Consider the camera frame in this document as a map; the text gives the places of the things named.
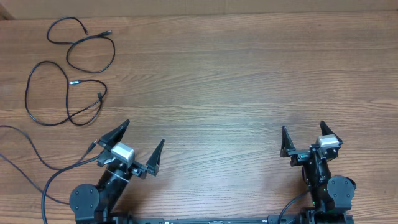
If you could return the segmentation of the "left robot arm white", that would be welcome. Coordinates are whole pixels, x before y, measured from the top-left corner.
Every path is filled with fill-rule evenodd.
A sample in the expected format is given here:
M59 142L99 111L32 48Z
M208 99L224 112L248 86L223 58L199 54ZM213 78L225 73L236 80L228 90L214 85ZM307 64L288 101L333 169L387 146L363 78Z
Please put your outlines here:
M105 166L105 172L96 185L81 184L73 189L69 204L77 223L136 223L130 213L116 213L113 208L131 177L145 179L148 174L158 174L165 141L161 140L143 165L136 161L134 149L121 142L129 123L125 120L97 141L104 148L97 164Z

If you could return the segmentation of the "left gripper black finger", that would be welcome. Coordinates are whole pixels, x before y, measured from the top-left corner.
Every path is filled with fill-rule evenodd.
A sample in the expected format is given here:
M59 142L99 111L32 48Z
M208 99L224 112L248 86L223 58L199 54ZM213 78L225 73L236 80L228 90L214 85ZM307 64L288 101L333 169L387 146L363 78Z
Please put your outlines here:
M165 143L165 140L164 139L161 140L159 145L156 147L156 149L154 150L154 152L152 153L152 155L146 162L147 172L150 175L156 176L159 172L160 158L161 158L162 150L164 147L164 143Z
M105 149L112 149L118 142L122 140L129 123L130 121L127 119L117 128L101 136L98 141L98 145Z

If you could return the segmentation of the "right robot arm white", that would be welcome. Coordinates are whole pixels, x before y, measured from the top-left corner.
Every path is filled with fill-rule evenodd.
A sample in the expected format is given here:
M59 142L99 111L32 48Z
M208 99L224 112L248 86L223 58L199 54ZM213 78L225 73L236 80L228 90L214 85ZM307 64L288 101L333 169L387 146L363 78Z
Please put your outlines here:
M298 150L285 126L281 128L281 157L289 157L292 167L302 168L302 179L308 189L292 199L280 212L277 223L353 223L346 212L352 208L356 183L349 177L335 175L328 162L338 157L343 140L324 121L320 122L322 135L308 149ZM311 195L312 206L303 208L298 215L288 216L286 211L295 202Z

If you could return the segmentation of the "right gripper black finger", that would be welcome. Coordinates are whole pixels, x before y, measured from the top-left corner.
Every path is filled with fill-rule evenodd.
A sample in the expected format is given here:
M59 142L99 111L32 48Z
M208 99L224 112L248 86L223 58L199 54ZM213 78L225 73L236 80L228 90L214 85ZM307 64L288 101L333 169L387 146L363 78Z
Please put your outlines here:
M326 122L320 121L320 128L323 136L334 135L337 138L339 145L343 144L343 140L328 127Z
M293 151L296 150L290 136L288 130L285 126L282 127L282 143L280 149L281 157L289 157Z

